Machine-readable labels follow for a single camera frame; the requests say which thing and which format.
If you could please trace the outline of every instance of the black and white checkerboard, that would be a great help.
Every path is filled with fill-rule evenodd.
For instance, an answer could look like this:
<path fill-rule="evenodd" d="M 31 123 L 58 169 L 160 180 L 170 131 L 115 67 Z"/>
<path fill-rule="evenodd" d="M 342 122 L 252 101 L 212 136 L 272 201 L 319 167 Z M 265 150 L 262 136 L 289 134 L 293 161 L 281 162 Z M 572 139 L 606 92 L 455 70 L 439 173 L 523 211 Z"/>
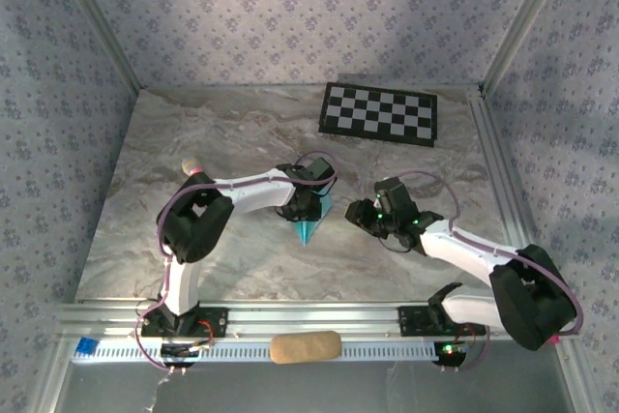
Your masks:
<path fill-rule="evenodd" d="M 321 133 L 434 147 L 436 96 L 330 82 Z"/>

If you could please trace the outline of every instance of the blue object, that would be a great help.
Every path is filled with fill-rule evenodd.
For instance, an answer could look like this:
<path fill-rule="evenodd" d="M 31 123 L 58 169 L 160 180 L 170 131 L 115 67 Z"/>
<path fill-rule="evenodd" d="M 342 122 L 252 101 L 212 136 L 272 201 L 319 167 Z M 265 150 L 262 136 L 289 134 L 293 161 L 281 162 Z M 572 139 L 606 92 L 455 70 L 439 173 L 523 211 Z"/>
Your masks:
<path fill-rule="evenodd" d="M 320 191 L 321 195 L 324 195 L 325 192 L 328 191 L 330 187 L 326 187 L 322 191 Z M 329 210 L 331 210 L 331 197 L 326 194 L 323 197 L 320 197 L 320 206 L 322 207 L 322 212 L 320 215 L 320 220 L 318 221 L 298 221 L 294 223 L 294 228 L 297 231 L 297 235 L 299 239 L 301 239 L 301 244 L 306 246 L 310 241 L 311 234 L 316 230 L 316 227 L 320 224 L 320 222 L 325 218 Z"/>
<path fill-rule="evenodd" d="M 81 338 L 75 352 L 83 353 L 84 355 L 92 355 L 95 353 L 95 350 L 97 350 L 97 345 L 99 345 L 98 340 Z"/>

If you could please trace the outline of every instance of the marble table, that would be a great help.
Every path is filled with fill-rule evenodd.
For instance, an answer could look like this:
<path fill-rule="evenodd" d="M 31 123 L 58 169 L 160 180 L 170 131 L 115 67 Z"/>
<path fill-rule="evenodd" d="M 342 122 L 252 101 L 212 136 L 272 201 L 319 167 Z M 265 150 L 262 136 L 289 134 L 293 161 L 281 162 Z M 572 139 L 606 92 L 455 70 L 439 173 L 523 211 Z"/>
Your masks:
<path fill-rule="evenodd" d="M 183 158 L 197 155 L 211 177 L 234 178 L 293 162 L 310 150 L 339 159 L 334 207 L 306 247 L 291 223 L 271 209 L 230 220 L 203 260 L 200 298 L 425 300 L 454 280 L 480 285 L 440 260 L 386 251 L 343 215 L 372 185 L 406 168 L 432 171 L 455 189 L 460 227 L 502 241 L 503 234 L 465 95 L 437 91 L 434 148 L 320 134 L 322 85 L 144 90 L 140 93 L 77 299 L 155 297 L 162 258 L 155 217 L 185 180 Z M 454 212 L 432 179 L 407 178 L 423 209 Z"/>

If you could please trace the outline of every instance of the wallpaper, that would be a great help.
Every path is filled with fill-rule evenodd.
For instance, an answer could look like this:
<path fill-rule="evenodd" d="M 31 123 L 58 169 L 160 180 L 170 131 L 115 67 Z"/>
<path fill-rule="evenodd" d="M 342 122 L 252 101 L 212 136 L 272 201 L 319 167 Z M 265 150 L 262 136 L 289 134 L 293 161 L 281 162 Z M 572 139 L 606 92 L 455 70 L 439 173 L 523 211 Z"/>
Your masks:
<path fill-rule="evenodd" d="M 522 0 L 98 0 L 144 87 L 478 82 Z"/>
<path fill-rule="evenodd" d="M 73 299 L 133 98 L 74 0 L 0 0 L 0 411 Z"/>
<path fill-rule="evenodd" d="M 536 239 L 586 309 L 604 403 L 619 412 L 619 0 L 548 0 L 491 105 Z"/>

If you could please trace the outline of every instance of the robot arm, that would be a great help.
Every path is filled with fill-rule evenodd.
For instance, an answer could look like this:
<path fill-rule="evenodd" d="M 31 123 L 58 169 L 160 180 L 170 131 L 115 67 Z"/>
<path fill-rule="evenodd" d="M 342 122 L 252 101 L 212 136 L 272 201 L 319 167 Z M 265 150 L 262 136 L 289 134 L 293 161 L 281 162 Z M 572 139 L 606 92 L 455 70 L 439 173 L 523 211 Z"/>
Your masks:
<path fill-rule="evenodd" d="M 307 167 L 281 164 L 266 173 L 237 179 L 210 179 L 197 166 L 188 174 L 190 177 L 178 192 L 198 185 L 218 188 L 205 187 L 181 195 L 162 225 L 163 244 L 174 256 L 162 312 L 179 336 L 193 324 L 192 310 L 198 305 L 199 262 L 215 248 L 230 217 L 277 207 L 280 216 L 289 221 L 317 221 L 321 216 L 319 193 L 325 183 L 298 183 L 328 182 L 334 169 L 319 158 Z"/>
<path fill-rule="evenodd" d="M 445 260 L 489 286 L 478 290 L 456 283 L 437 292 L 428 301 L 435 324 L 470 322 L 504 328 L 520 345 L 537 350 L 575 318 L 570 299 L 552 280 L 497 253 L 527 258 L 564 281 L 542 248 L 530 245 L 517 250 L 450 228 L 442 216 L 420 212 L 398 178 L 380 181 L 374 190 L 374 201 L 350 204 L 346 212 L 350 222 L 374 237 L 393 234 L 407 250 Z"/>

